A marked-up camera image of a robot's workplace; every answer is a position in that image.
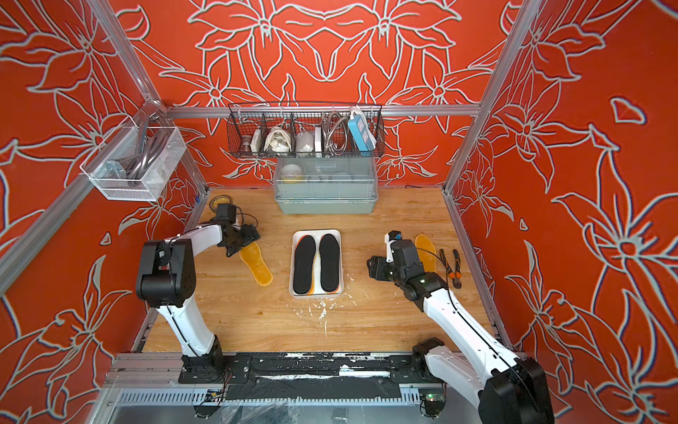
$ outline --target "pliers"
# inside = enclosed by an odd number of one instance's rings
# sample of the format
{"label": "pliers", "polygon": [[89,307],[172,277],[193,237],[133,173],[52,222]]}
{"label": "pliers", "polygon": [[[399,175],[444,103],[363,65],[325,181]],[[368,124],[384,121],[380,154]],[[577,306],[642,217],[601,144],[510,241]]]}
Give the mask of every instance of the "pliers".
{"label": "pliers", "polygon": [[447,261],[447,258],[445,257],[445,250],[440,249],[440,259],[442,259],[443,263],[445,263],[445,272],[450,278],[452,278],[452,286],[454,286],[454,288],[459,289],[462,287],[461,280],[462,259],[459,257],[459,252],[457,252],[457,249],[452,250],[452,254],[454,255],[454,270],[452,270],[450,264]]}

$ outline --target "red wall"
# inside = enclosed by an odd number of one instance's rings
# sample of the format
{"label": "red wall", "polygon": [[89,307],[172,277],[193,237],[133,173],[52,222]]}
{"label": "red wall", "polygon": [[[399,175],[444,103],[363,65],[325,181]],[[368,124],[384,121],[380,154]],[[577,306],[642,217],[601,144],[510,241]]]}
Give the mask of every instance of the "red wall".
{"label": "red wall", "polygon": [[0,6],[0,256],[143,103],[86,4]]}
{"label": "red wall", "polygon": [[546,1],[455,187],[560,422],[678,415],[676,39],[675,2]]}
{"label": "red wall", "polygon": [[[0,256],[142,99],[78,0],[0,5]],[[84,422],[111,358],[146,313],[134,295],[149,238],[184,229],[181,167],[159,204],[93,190],[1,297],[0,423]]]}
{"label": "red wall", "polygon": [[2,296],[0,423],[85,421],[146,315],[134,294],[143,243],[183,231],[195,206],[182,171],[158,204],[93,189]]}
{"label": "red wall", "polygon": [[[378,104],[479,102],[518,1],[152,2],[112,0],[166,104],[328,100]],[[445,180],[469,117],[386,121],[379,179]],[[267,185],[266,159],[234,159],[219,119],[179,121],[214,185]]]}

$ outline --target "yellow insole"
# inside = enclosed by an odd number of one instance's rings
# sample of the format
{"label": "yellow insole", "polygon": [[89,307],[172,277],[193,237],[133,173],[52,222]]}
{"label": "yellow insole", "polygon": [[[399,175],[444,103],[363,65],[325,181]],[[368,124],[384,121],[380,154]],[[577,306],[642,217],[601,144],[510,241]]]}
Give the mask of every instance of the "yellow insole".
{"label": "yellow insole", "polygon": [[[420,234],[414,239],[414,245],[423,250],[428,250],[435,254],[435,246],[431,239],[427,236]],[[435,272],[435,262],[437,261],[436,257],[430,253],[426,253],[423,250],[418,250],[419,259],[424,264],[424,271],[426,272]]]}
{"label": "yellow insole", "polygon": [[273,274],[268,269],[264,258],[261,256],[261,248],[254,242],[240,251],[240,259],[250,268],[254,281],[260,286],[267,286],[273,281]]}

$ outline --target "white tray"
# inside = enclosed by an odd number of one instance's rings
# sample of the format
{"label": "white tray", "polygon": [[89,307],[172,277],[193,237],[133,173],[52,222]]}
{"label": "white tray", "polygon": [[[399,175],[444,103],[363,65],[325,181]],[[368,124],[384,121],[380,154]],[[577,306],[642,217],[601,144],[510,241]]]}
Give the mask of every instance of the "white tray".
{"label": "white tray", "polygon": [[[320,255],[318,250],[320,247],[320,239],[323,238],[325,234],[332,234],[339,243],[339,288],[335,293],[327,293],[320,286]],[[294,292],[294,250],[296,245],[305,235],[310,235],[315,239],[315,258],[313,259],[313,287],[308,294],[296,294]],[[310,230],[310,231],[297,231],[292,236],[292,265],[290,266],[290,294],[292,297],[297,299],[318,299],[318,298],[336,298],[341,296],[344,292],[344,265],[342,264],[342,254],[341,254],[341,234],[337,230]]]}

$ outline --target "insole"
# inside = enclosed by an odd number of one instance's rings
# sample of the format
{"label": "insole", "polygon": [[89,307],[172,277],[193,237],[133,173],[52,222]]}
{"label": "insole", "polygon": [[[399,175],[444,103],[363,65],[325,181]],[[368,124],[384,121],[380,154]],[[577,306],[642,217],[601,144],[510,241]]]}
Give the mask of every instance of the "insole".
{"label": "insole", "polygon": [[273,281],[273,274],[266,266],[261,256],[261,248],[256,242],[252,242],[240,251],[240,259],[250,268],[257,284],[267,286]]}
{"label": "insole", "polygon": [[332,234],[320,239],[320,286],[327,293],[339,288],[339,243]]}
{"label": "insole", "polygon": [[431,239],[420,234],[414,238],[414,246],[418,249],[423,249],[417,250],[417,253],[419,254],[419,260],[424,264],[424,271],[435,272],[435,261],[437,261],[437,258],[431,254],[435,252],[435,246]]}
{"label": "insole", "polygon": [[315,258],[315,239],[305,235],[294,249],[294,278],[292,288],[296,294],[307,294],[313,287],[313,259]]}

